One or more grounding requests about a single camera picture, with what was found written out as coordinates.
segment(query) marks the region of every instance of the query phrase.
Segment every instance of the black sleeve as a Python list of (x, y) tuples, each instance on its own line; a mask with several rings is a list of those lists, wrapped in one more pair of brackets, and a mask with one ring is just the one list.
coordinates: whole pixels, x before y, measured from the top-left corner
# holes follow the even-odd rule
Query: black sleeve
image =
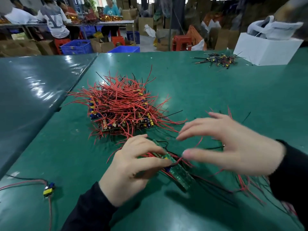
[(98, 182), (81, 195), (61, 231), (110, 230), (109, 222), (117, 210), (101, 191)]
[(308, 230), (308, 155), (277, 140), (286, 147), (286, 154), (276, 171), (269, 176), (274, 196), (293, 205), (298, 219)]

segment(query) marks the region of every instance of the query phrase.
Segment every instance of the green table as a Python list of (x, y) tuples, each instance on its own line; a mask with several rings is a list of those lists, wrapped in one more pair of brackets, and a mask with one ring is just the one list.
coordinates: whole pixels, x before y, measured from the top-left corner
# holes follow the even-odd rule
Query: green table
[[(203, 52), (164, 52), (136, 54), (100, 54), (75, 87), (87, 87), (101, 79), (100, 75), (134, 73), (145, 79), (153, 70), (148, 85), (170, 113), (183, 110), (171, 118), (174, 121), (206, 117), (205, 110), (232, 111), (233, 118), (242, 121), (251, 111), (245, 125), (272, 138), (284, 139), (306, 151), (308, 113), (308, 67), (304, 61), (307, 49), (300, 49), (287, 66), (252, 66), (245, 60), (230, 69), (208, 64), (195, 65)], [(65, 103), (72, 101), (68, 97)], [(117, 148), (110, 141), (88, 140), (90, 120), (86, 106), (70, 104), (55, 113), (9, 173), (19, 171), (23, 177), (43, 177), (57, 185), (52, 208), (53, 230), (59, 230), (81, 193), (101, 178), (108, 167), (106, 160)], [(151, 138), (169, 141), (168, 149), (181, 153), (193, 147), (200, 138), (177, 142), (175, 133), (158, 130), (148, 132)], [(201, 147), (215, 147), (217, 142), (204, 138)], [(199, 174), (210, 175), (219, 169), (196, 164)], [(236, 182), (223, 172), (213, 181), (233, 189)], [(17, 180), (3, 178), (0, 186)], [(235, 205), (222, 202), (211, 191), (195, 185), (183, 193), (175, 183), (159, 174), (144, 191), (123, 206), (111, 222), (112, 230), (302, 230), (301, 226), (268, 202), (260, 205), (244, 194), (230, 196)], [(42, 185), (10, 188), (0, 192), (0, 230), (47, 230), (48, 202), (43, 199)], [(270, 200), (280, 206), (269, 193)]]

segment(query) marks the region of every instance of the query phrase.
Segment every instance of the fingernail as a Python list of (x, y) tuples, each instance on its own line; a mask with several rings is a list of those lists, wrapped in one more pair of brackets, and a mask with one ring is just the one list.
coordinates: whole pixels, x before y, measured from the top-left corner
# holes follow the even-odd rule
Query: fingernail
[(189, 159), (191, 157), (191, 152), (186, 149), (185, 151), (183, 151), (182, 157), (184, 157), (185, 159)]

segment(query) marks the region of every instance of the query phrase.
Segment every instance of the left hand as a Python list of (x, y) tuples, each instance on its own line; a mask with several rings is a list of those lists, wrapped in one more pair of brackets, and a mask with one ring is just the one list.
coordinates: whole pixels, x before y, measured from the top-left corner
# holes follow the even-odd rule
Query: left hand
[(102, 192), (115, 207), (121, 206), (143, 190), (152, 176), (172, 164), (168, 159), (157, 157), (137, 159), (148, 152), (166, 154), (163, 148), (146, 137), (147, 135), (138, 135), (129, 138), (122, 149), (115, 153), (111, 165), (99, 181)]

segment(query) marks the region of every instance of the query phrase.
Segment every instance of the right hand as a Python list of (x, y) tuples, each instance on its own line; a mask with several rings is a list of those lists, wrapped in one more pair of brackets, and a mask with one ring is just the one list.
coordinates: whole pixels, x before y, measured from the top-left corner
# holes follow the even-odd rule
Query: right hand
[(213, 136), (225, 145), (224, 151), (186, 149), (182, 155), (185, 159), (216, 164), (246, 175), (270, 175), (278, 168), (285, 154), (283, 144), (252, 131), (227, 115), (212, 112), (209, 115), (212, 118), (185, 123), (176, 139)]

